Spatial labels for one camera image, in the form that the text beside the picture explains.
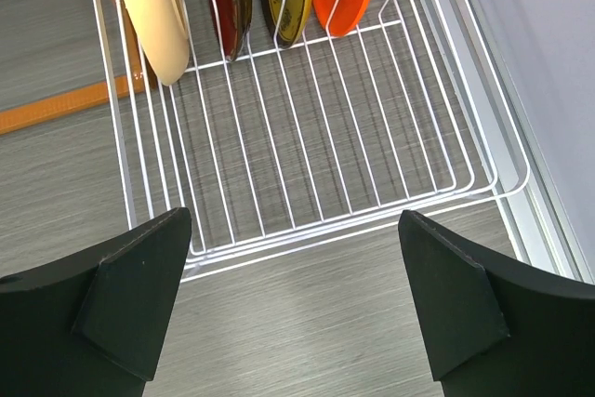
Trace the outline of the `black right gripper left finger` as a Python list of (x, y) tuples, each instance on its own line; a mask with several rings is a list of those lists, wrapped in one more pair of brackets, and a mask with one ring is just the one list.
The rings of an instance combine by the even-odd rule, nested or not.
[(191, 213), (177, 207), (2, 277), (2, 395), (142, 395), (157, 370), (191, 238)]

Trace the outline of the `orange wooden shelf rack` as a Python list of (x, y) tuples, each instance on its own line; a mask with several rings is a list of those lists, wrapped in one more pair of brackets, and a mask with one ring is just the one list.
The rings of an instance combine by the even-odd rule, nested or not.
[[(116, 93), (119, 98), (127, 96), (130, 90), (141, 93), (147, 86), (157, 87), (156, 75), (151, 65), (140, 54), (138, 38), (125, 8), (122, 9), (122, 14), (126, 37), (126, 61), (130, 64), (131, 80), (127, 81), (123, 76), (115, 78)], [(81, 112), (105, 104), (108, 100), (107, 86), (101, 82), (30, 104), (10, 107), (1, 113), (1, 133), (5, 135), (61, 116)]]

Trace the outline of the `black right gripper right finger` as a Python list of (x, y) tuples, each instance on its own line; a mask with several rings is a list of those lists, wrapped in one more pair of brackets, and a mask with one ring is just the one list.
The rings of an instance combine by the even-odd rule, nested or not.
[(432, 378), (446, 396), (591, 396), (594, 287), (402, 213), (398, 233)]

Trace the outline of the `cream yellow plate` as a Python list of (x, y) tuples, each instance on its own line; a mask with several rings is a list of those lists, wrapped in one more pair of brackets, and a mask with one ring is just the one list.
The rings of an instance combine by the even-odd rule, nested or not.
[(183, 0), (124, 0), (144, 54), (159, 81), (171, 86), (190, 57)]

